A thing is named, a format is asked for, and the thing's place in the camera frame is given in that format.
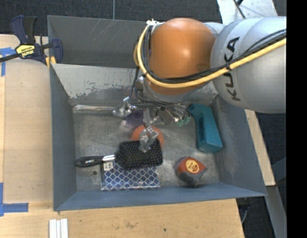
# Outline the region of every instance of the gray cable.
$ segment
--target gray cable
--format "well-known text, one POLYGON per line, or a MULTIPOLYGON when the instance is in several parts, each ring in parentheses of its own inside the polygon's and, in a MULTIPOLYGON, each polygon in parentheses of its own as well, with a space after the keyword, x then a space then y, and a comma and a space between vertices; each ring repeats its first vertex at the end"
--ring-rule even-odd
POLYGON ((115 0, 113 0, 113 19, 115 19, 115 0))

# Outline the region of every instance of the tape measure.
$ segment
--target tape measure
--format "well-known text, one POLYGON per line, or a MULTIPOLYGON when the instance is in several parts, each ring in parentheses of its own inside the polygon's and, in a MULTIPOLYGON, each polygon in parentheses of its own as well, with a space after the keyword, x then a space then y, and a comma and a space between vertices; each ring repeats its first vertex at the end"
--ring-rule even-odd
POLYGON ((181 180, 190 186, 196 187, 207 168, 195 158, 184 157, 178 161, 176 170, 181 180))

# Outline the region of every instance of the black hairbrush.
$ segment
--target black hairbrush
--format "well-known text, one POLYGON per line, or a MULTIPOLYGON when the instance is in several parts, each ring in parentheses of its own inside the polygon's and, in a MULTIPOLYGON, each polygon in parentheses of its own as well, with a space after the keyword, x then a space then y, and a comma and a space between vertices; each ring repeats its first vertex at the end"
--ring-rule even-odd
POLYGON ((95 166, 104 162, 118 163, 123 169, 140 169, 159 166, 163 162, 160 141, 156 139, 145 153, 139 150, 140 141, 126 141, 119 145, 119 150, 115 155, 87 156, 75 161, 75 165, 80 168, 95 166))

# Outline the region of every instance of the brush handle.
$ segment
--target brush handle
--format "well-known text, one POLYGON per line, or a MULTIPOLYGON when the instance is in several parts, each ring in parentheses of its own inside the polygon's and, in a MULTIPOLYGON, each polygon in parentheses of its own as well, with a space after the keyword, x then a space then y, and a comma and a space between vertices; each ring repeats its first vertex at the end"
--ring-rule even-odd
POLYGON ((92 167, 108 161, 108 156, 87 156, 81 157, 75 161, 75 166, 80 168, 92 167))

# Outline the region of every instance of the gray bin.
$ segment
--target gray bin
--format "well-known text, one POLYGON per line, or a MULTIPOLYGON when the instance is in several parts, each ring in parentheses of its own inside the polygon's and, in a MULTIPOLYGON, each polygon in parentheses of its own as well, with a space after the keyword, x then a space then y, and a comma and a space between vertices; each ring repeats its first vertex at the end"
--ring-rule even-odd
POLYGON ((62 63, 50 69, 54 210, 266 195, 244 109, 231 106, 211 88, 199 91, 192 103, 212 108, 223 149, 215 154, 197 149, 193 118, 182 127, 157 125, 165 138, 164 161, 157 168, 160 188, 101 191, 100 166, 75 167, 78 157, 113 154, 129 139, 130 131, 121 127, 122 119, 112 109, 129 94, 133 49, 144 27, 135 21, 48 17, 49 38, 61 38, 64 46, 62 63), (175 175, 174 164, 184 156, 208 168, 196 188, 175 175))

